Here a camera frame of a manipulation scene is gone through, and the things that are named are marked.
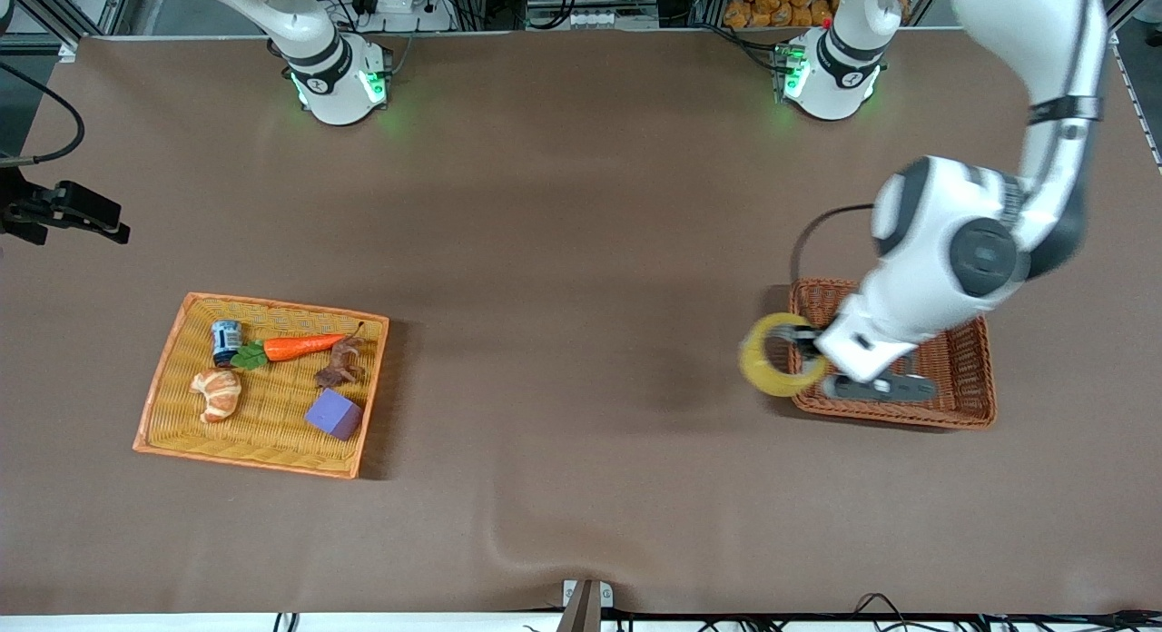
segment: blue can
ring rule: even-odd
[[[242,347],[242,324],[234,318],[220,318],[210,326],[214,337],[214,366],[227,368]]]

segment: black cable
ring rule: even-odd
[[[271,632],[279,632],[279,625],[282,625],[282,612],[274,616],[274,629]],[[299,629],[299,615],[292,613],[287,616],[287,629],[286,632],[295,632]]]
[[[918,627],[920,630],[926,630],[927,632],[947,632],[946,629],[933,627],[932,625],[925,625],[923,623],[914,623],[912,620],[901,620],[899,623],[892,623],[888,627],[880,627],[880,625],[876,624],[876,630],[878,630],[880,632],[891,632],[892,630],[897,630],[897,629],[901,629],[901,627],[903,627],[904,630],[908,630],[909,627]]]
[[[335,2],[339,3],[339,7],[343,8],[343,16],[347,19],[347,27],[351,27],[353,31],[356,29],[356,19],[351,16],[351,10],[347,9],[347,3],[343,2],[343,0],[335,0]]]
[[[713,31],[719,37],[722,37],[722,40],[726,40],[727,42],[733,42],[734,44],[740,45],[740,48],[773,50],[774,48],[776,48],[776,45],[779,45],[779,44],[760,44],[760,42],[743,40],[743,37],[738,36],[738,33],[736,33],[733,29],[715,27],[713,23],[702,23],[701,21],[696,21],[696,23],[690,23],[690,28],[705,28],[706,31]]]
[[[38,91],[41,91],[42,94],[45,94],[48,95],[48,98],[52,99],[52,101],[59,102],[60,106],[64,107],[66,110],[69,110],[69,114],[72,115],[73,122],[77,123],[77,132],[76,135],[73,135],[73,139],[70,141],[70,143],[63,145],[63,148],[57,149],[57,151],[45,152],[44,156],[33,156],[31,157],[33,164],[41,164],[41,161],[58,160],[62,159],[62,157],[64,156],[69,156],[70,152],[76,151],[78,145],[80,145],[81,141],[85,138],[85,120],[80,119],[80,112],[77,112],[77,108],[73,107],[71,102],[65,101],[65,99],[63,99],[60,94],[55,93],[55,91],[50,89],[49,86],[41,85],[41,82],[34,81],[33,78],[26,77],[23,71],[16,69],[12,64],[7,64],[7,62],[0,62],[0,69],[3,69],[8,73],[12,73],[13,77],[21,79],[21,81],[27,82],[27,85],[36,87]]]
[[[459,12],[461,15],[468,16],[468,19],[472,20],[473,27],[482,27],[485,23],[487,23],[487,20],[482,20],[481,15],[478,15],[472,10],[466,10],[466,8],[460,3],[457,3],[456,0],[440,0],[440,2],[456,8],[456,10]],[[449,10],[447,13],[449,15],[452,15],[451,10]]]
[[[790,285],[792,289],[795,289],[795,283],[797,283],[797,281],[799,280],[799,272],[803,263],[803,247],[806,246],[806,239],[810,238],[811,234],[813,234],[816,228],[822,227],[827,218],[834,217],[834,215],[845,213],[856,213],[856,210],[871,210],[873,207],[875,207],[875,202],[861,202],[861,204],[859,206],[835,207],[835,209],[826,210],[826,213],[819,214],[818,217],[811,218],[811,222],[805,228],[803,228],[803,231],[801,231],[798,238],[795,240],[795,246],[792,246],[791,249]],[[805,307],[802,308],[801,310],[802,313],[806,313]],[[869,604],[871,604],[876,599],[883,599],[884,603],[888,603],[888,606],[892,608],[894,611],[899,613],[899,610],[896,610],[896,605],[891,604],[891,601],[888,599],[888,596],[884,596],[883,594],[867,594],[866,596],[860,598],[860,604],[856,605],[855,611],[852,613],[860,613],[861,611],[863,611],[863,609],[866,609]]]
[[[768,64],[767,60],[763,60],[762,57],[756,56],[755,53],[756,50],[762,50],[763,52],[772,52],[772,50],[774,50],[774,48],[776,48],[776,45],[779,44],[760,44],[759,42],[743,40],[743,37],[739,37],[738,34],[731,31],[731,29],[718,28],[715,27],[713,23],[690,23],[690,27],[705,28],[706,31],[713,31],[719,37],[722,37],[722,40],[726,40],[727,42],[731,42],[731,44],[736,44],[739,49],[743,49],[743,52],[751,58],[751,62],[753,62],[753,64],[758,64],[759,66],[761,66],[761,69],[766,69],[767,71],[774,71],[774,73],[788,73],[789,71],[789,69],[786,69],[786,66],[776,66],[773,64]]]
[[[551,29],[560,27],[561,23],[565,23],[566,21],[569,20],[569,16],[573,15],[573,9],[576,7],[576,3],[578,0],[561,0],[560,10],[557,12],[557,15],[553,16],[553,19],[550,20],[548,23],[531,23],[530,21],[529,27],[536,28],[539,31],[551,31]]]

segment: purple cube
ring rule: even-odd
[[[351,439],[351,433],[359,428],[361,417],[363,410],[359,405],[330,389],[324,389],[315,404],[307,410],[307,422],[310,425],[343,441]]]

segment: tape roll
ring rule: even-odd
[[[767,359],[767,339],[779,337],[792,342],[791,333],[795,326],[809,326],[811,323],[797,314],[779,313],[768,314],[752,326],[738,354],[738,367],[741,368],[746,380],[754,385],[761,393],[770,396],[789,397],[803,392],[811,385],[823,380],[827,374],[827,360],[825,358],[813,358],[804,360],[804,372],[801,374],[787,374],[774,367]]]

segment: brown wicker basket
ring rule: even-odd
[[[199,393],[189,392],[189,381],[196,372],[213,367],[210,325],[216,318],[236,318],[242,323],[245,339],[358,330],[365,343],[357,366],[364,368],[365,378],[335,388],[363,408],[356,435],[340,441],[303,418],[318,397],[314,376],[327,366],[329,353],[239,372],[243,389],[235,414],[224,422],[200,422],[206,401]],[[388,323],[386,317],[353,310],[211,293],[187,294],[145,397],[134,451],[327,477],[357,477],[387,346]]]
[[[824,326],[834,317],[840,301],[854,292],[854,281],[804,279],[791,286],[790,310],[801,314],[815,326]],[[805,412],[826,414],[899,424],[937,428],[984,430],[997,417],[992,362],[989,359],[989,333],[984,318],[944,331],[916,350],[916,374],[937,383],[937,397],[924,403],[878,403],[878,401],[839,401],[826,397],[815,385],[792,397]],[[802,358],[790,356],[790,372],[802,371]],[[894,364],[903,371],[903,360]],[[835,368],[829,369],[834,374]]]

